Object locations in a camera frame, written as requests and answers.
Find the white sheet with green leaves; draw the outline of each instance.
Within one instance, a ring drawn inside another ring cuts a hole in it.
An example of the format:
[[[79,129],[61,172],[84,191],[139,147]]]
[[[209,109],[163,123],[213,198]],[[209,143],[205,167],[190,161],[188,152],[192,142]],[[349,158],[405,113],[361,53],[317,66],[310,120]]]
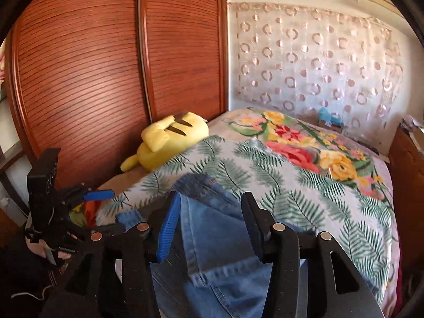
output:
[[[391,258],[391,213],[381,201],[338,181],[292,165],[257,139],[210,136],[169,160],[102,207],[97,224],[148,205],[185,173],[207,173],[240,199],[251,191],[275,219],[304,230],[330,232],[375,290],[381,304]]]

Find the metal screw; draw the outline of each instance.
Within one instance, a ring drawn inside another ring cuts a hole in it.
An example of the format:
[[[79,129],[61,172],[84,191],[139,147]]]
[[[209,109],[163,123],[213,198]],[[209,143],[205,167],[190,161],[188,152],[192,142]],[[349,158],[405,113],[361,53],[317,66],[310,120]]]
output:
[[[272,228],[274,228],[275,231],[282,232],[286,229],[286,226],[284,226],[282,223],[277,222],[272,225]]]
[[[91,240],[93,242],[98,242],[100,239],[102,239],[103,235],[100,232],[95,232],[91,235]]]
[[[137,229],[141,232],[147,231],[150,228],[147,222],[142,222],[137,225]]]
[[[327,240],[327,241],[331,240],[331,238],[332,238],[331,234],[328,233],[328,232],[321,232],[320,237],[324,240]]]

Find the plush toy arm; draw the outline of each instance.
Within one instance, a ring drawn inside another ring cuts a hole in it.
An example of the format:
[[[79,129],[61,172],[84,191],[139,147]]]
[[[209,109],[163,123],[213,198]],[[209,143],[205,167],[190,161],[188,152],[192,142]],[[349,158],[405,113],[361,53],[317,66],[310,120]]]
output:
[[[130,156],[121,164],[121,171],[128,172],[129,170],[132,170],[138,164],[139,164],[138,156],[137,155]]]
[[[169,135],[165,132],[164,129],[168,128],[172,123],[174,123],[174,116],[168,116],[163,120],[160,120],[152,125],[149,125],[141,133],[141,138],[143,142],[150,148],[152,152],[157,152],[161,149],[165,143],[169,140]]]

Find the cord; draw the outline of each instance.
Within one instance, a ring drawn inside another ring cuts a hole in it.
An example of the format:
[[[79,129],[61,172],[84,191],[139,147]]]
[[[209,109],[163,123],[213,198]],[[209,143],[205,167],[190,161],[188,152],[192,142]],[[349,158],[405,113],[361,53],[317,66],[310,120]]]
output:
[[[13,298],[15,298],[16,296],[20,296],[20,295],[29,295],[29,296],[32,296],[33,298],[37,299],[37,300],[42,301],[42,300],[44,300],[44,299],[45,299],[45,297],[44,297],[44,293],[45,293],[46,289],[51,288],[51,287],[54,287],[54,286],[50,285],[50,286],[47,286],[46,288],[44,288],[44,289],[43,289],[41,299],[40,299],[40,298],[38,298],[38,297],[36,297],[35,295],[33,295],[33,294],[31,294],[31,293],[27,293],[27,292],[22,292],[22,293],[15,293],[15,294],[12,294],[12,295],[10,296],[10,298],[12,298],[12,299],[13,299]]]

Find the yellow plush toy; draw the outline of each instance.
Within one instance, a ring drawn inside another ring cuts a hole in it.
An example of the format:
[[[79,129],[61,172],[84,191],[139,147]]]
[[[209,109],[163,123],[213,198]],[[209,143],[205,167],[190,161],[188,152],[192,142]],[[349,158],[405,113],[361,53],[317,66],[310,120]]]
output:
[[[143,130],[137,154],[126,159],[121,170],[127,172],[140,163],[153,171],[208,135],[208,125],[194,113],[168,116]]]

